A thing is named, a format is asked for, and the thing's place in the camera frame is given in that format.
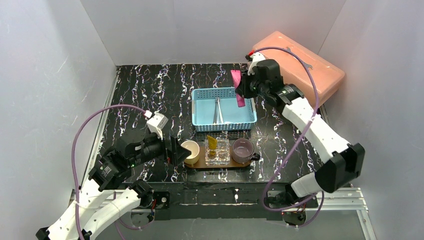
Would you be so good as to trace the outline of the cream yellow mug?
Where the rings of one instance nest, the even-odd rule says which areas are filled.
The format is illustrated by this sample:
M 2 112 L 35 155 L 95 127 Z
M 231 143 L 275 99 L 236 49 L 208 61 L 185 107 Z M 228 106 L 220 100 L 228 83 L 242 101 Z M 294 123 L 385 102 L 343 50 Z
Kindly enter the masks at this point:
M 191 152 L 191 154 L 184 160 L 187 165 L 194 165 L 199 160 L 200 146 L 193 140 L 184 141 L 181 146 Z

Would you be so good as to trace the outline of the brown wooden oval tray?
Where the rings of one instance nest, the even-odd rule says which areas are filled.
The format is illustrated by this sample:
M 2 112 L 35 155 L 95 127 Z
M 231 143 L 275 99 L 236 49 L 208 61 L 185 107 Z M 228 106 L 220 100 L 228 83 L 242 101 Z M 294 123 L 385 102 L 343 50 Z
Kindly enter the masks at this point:
M 229 158 L 230 161 L 228 164 L 207 164 L 206 162 L 206 148 L 204 146 L 199 147 L 198 160 L 194 164 L 184 163 L 186 167 L 191 169 L 228 169 L 228 168 L 245 168 L 249 166 L 253 161 L 249 160 L 246 163 L 238 163 L 233 157 L 233 147 L 229 147 Z

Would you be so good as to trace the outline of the pink toothpaste tube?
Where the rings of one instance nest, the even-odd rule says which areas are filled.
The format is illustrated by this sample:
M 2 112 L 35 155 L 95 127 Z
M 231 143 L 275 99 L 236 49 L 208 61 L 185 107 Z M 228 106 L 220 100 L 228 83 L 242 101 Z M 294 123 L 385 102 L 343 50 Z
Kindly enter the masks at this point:
M 236 90 L 237 87 L 240 85 L 241 80 L 242 80 L 242 72 L 240 70 L 231 70 L 231 77 L 232 77 L 232 81 L 233 81 L 233 85 L 234 85 L 234 89 Z M 239 108 L 244 107 L 245 104 L 245 99 L 240 96 L 238 93 L 235 94 L 236 95 L 236 101 L 237 101 L 237 106 Z

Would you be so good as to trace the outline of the yellow toothpaste tube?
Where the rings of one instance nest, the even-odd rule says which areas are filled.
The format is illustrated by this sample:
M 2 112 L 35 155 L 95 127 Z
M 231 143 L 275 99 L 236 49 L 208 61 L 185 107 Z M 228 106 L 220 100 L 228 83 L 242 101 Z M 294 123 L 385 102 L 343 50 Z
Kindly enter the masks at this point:
M 208 155 L 210 157 L 214 157 L 217 153 L 216 149 L 217 149 L 218 141 L 216 138 L 210 135 L 207 136 L 207 141 L 208 141 Z

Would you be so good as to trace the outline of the light blue plastic basket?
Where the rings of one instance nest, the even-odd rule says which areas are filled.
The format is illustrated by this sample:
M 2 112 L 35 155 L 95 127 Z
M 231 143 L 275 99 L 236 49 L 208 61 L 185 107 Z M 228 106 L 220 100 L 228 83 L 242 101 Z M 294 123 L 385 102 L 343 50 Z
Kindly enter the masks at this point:
M 225 122 L 214 121 L 215 98 L 220 98 L 220 108 Z M 191 119 L 197 132 L 251 130 L 257 122 L 253 98 L 245 99 L 245 106 L 238 107 L 234 87 L 199 88 L 191 93 Z

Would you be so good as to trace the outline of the clear plastic package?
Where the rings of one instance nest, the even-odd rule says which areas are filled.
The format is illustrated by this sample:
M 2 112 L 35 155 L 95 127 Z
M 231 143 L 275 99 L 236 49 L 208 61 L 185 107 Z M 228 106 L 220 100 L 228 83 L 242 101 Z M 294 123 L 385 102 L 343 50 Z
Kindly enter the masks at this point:
M 204 143 L 205 163 L 207 166 L 225 166 L 230 163 L 230 141 L 224 138 L 216 139 L 216 148 L 210 148 L 210 141 L 207 137 Z

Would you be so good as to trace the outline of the purple translucent cup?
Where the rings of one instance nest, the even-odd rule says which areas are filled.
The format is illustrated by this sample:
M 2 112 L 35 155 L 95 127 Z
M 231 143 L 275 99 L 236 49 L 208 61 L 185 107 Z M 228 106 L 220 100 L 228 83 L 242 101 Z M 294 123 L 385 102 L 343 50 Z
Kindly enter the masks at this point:
M 246 138 L 239 138 L 233 142 L 231 157 L 238 164 L 247 164 L 261 159 L 261 155 L 255 152 L 253 143 Z

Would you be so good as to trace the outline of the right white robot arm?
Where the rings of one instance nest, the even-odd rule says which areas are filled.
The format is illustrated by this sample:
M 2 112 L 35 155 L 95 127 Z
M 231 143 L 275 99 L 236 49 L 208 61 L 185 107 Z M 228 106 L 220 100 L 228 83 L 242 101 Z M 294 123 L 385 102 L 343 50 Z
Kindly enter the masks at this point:
M 323 165 L 285 187 L 285 198 L 300 198 L 324 191 L 333 193 L 360 176 L 365 149 L 339 136 L 316 112 L 303 92 L 285 84 L 279 64 L 273 59 L 253 61 L 242 72 L 235 92 L 245 99 L 262 97 L 292 122 L 317 151 Z

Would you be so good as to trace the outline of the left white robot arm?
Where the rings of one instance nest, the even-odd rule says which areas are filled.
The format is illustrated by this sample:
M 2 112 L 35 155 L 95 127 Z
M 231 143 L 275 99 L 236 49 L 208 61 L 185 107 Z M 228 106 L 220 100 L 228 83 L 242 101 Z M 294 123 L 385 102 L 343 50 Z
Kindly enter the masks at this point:
M 144 180 L 130 184 L 116 199 L 102 203 L 132 175 L 132 169 L 151 160 L 179 165 L 192 152 L 175 137 L 161 138 L 154 132 L 125 133 L 90 170 L 88 179 L 64 214 L 51 226 L 40 228 L 39 240 L 93 240 L 123 214 L 137 208 L 150 210 L 149 221 L 161 199 Z

